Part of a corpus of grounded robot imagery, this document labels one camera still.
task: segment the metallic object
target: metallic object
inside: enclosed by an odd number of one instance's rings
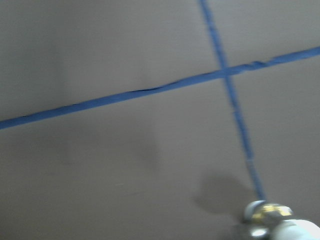
[[[244,223],[235,226],[237,240],[320,240],[320,228],[294,215],[285,205],[251,202],[244,211]]]

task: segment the blue tape strip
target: blue tape strip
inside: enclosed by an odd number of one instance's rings
[[[0,129],[11,128],[11,127],[15,127],[22,124],[28,124],[28,123],[32,123],[32,122],[36,122],[44,119],[50,119],[50,118],[54,118],[61,115],[66,115],[66,114],[70,114],[70,113],[74,113],[74,112],[78,112],[86,109],[92,109],[92,108],[96,108],[104,105],[114,104],[114,103],[130,100],[130,99],[140,98],[143,96],[148,96],[148,95],[157,94],[157,93],[161,93],[169,90],[179,89],[186,86],[200,84],[200,83],[204,83],[204,82],[215,80],[215,79],[220,79],[224,77],[225,72],[227,72],[229,75],[237,75],[246,71],[255,71],[255,70],[275,66],[278,64],[294,62],[297,60],[312,58],[319,55],[320,55],[320,46],[311,48],[308,50],[276,56],[267,62],[255,61],[250,64],[243,64],[243,65],[229,67],[225,69],[225,71],[218,70],[214,72],[187,77],[187,78],[178,80],[176,82],[165,84],[155,88],[123,92],[115,95],[110,95],[110,96],[105,96],[105,97],[101,97],[101,98],[97,98],[89,101],[80,102],[73,105],[59,107],[56,109],[41,111],[31,115],[20,116],[17,118],[3,120],[3,121],[0,121]]]
[[[210,8],[207,4],[207,1],[206,0],[199,0],[199,3],[202,8],[204,19],[205,19],[207,27],[208,27],[208,32],[210,34],[212,48],[213,48],[213,50],[215,50],[215,53],[216,53],[217,58],[219,60],[221,70],[224,75],[223,76],[224,85],[226,87],[230,103],[231,103],[233,110],[234,110],[234,112],[233,112],[234,119],[235,119],[236,125],[238,127],[238,131],[240,133],[242,147],[243,147],[243,150],[244,150],[245,156],[246,156],[246,165],[247,165],[248,172],[249,172],[251,179],[253,181],[257,197],[260,200],[265,200],[266,195],[265,195],[261,180],[259,178],[258,172],[257,172],[255,165],[254,165],[254,153],[253,153],[252,146],[250,143],[249,133],[248,133],[248,130],[246,127],[245,120],[242,115],[242,111],[241,111],[240,103],[239,103],[239,100],[237,97],[236,89],[233,85],[231,75],[229,74],[229,71],[228,71],[228,62],[227,62],[227,58],[226,58],[226,55],[225,55],[223,47],[222,47],[219,33],[215,27],[212,13],[211,13]]]

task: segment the gray surface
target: gray surface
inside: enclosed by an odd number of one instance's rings
[[[110,2],[0,3],[1,119],[217,68],[195,1]],[[297,27],[319,26],[314,1],[237,4],[212,1],[232,64],[317,45]],[[317,224],[319,74],[315,57],[234,77],[270,200]],[[4,129],[0,153],[4,240],[228,240],[255,200],[221,80]]]

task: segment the blue line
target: blue line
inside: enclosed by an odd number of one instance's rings
[[[284,63],[294,62],[302,59],[308,59],[308,58],[312,58],[319,55],[320,55],[320,46],[303,50],[303,51],[276,56],[267,62],[255,61],[250,64],[243,64],[243,65],[229,67],[225,69],[225,71],[217,70],[214,72],[209,72],[205,74],[183,78],[173,83],[165,84],[155,88],[123,92],[119,94],[109,95],[101,98],[80,102],[73,105],[41,111],[34,114],[26,115],[26,116],[20,116],[20,117],[8,119],[8,120],[3,120],[3,121],[0,121],[0,129],[11,128],[11,127],[15,127],[22,124],[28,124],[28,123],[32,123],[32,122],[36,122],[44,119],[50,119],[50,118],[78,112],[78,111],[83,111],[86,109],[92,109],[92,108],[96,108],[104,105],[114,104],[114,103],[130,100],[130,99],[140,98],[143,96],[148,96],[148,95],[166,92],[174,89],[179,89],[186,86],[200,84],[200,83],[204,83],[204,82],[215,80],[215,79],[220,79],[224,77],[224,72],[227,72],[229,75],[238,75],[246,71],[255,71],[255,70],[275,66],[278,64],[284,64]]]
[[[266,195],[265,195],[261,180],[259,178],[258,172],[257,172],[255,165],[254,165],[254,153],[253,153],[253,150],[251,147],[249,133],[248,133],[248,130],[246,127],[245,120],[242,115],[242,111],[241,111],[241,107],[240,107],[240,103],[238,100],[236,89],[233,85],[231,75],[228,72],[227,58],[224,53],[218,31],[217,31],[215,24],[214,24],[212,13],[210,11],[210,8],[209,8],[206,0],[199,0],[199,3],[202,8],[204,19],[205,19],[207,27],[208,27],[208,32],[210,34],[212,48],[213,48],[213,50],[215,50],[215,53],[216,53],[218,60],[219,60],[219,63],[220,63],[221,70],[224,75],[223,76],[224,85],[226,87],[230,103],[233,107],[234,119],[235,119],[236,125],[238,127],[238,131],[240,133],[242,147],[243,147],[243,150],[244,150],[245,156],[246,156],[247,169],[248,169],[249,174],[251,176],[251,179],[254,183],[257,197],[260,200],[265,200]]]

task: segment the floor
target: floor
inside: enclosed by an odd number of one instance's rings
[[[320,1],[208,2],[232,67],[320,46]],[[196,0],[0,16],[0,121],[220,69]],[[233,76],[268,199],[316,224],[319,63]],[[0,130],[1,239],[232,239],[256,199],[232,112],[219,78]]]

